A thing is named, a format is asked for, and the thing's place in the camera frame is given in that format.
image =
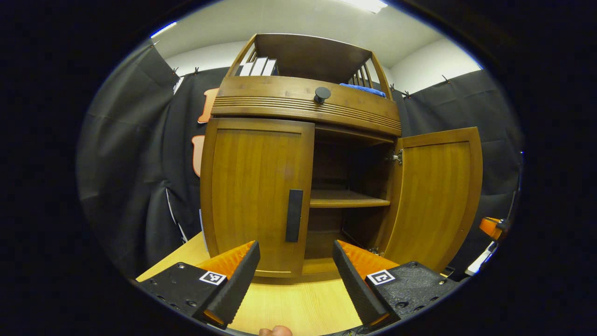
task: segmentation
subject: wooden cabinet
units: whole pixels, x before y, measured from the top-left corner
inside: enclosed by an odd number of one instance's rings
[[[258,276],[302,270],[314,124],[219,118],[208,123],[201,166],[201,204],[210,255],[258,240]],[[287,242],[290,190],[302,190],[298,241]]]
[[[342,78],[364,84],[363,62],[370,57],[380,68],[373,53],[344,45],[359,56],[353,63],[309,72],[313,59],[299,62],[271,43],[289,47],[295,39],[326,49],[340,42],[265,35],[237,57],[208,122],[201,209],[210,255],[259,240],[256,275],[295,277],[336,271],[332,246],[340,239],[398,264],[416,260],[442,271],[481,193],[476,127],[400,138],[395,102],[338,85]],[[248,59],[275,53],[280,76],[234,76],[253,44]],[[324,103],[313,101],[317,86],[332,92]]]

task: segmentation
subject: closed cabinet door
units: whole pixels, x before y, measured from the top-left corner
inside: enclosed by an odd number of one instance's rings
[[[384,257],[440,272],[468,234],[481,196],[483,159],[476,127],[398,139]]]
[[[256,276],[300,275],[314,137],[312,123],[210,120],[201,165],[201,210],[211,256],[258,240]]]

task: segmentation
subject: table surface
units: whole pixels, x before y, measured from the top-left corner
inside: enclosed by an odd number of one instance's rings
[[[203,233],[199,233],[136,280],[144,281],[180,261],[197,265],[209,258]],[[361,324],[336,272],[296,279],[253,278],[228,327],[258,334],[261,328],[284,325],[296,336],[310,336],[331,334]]]

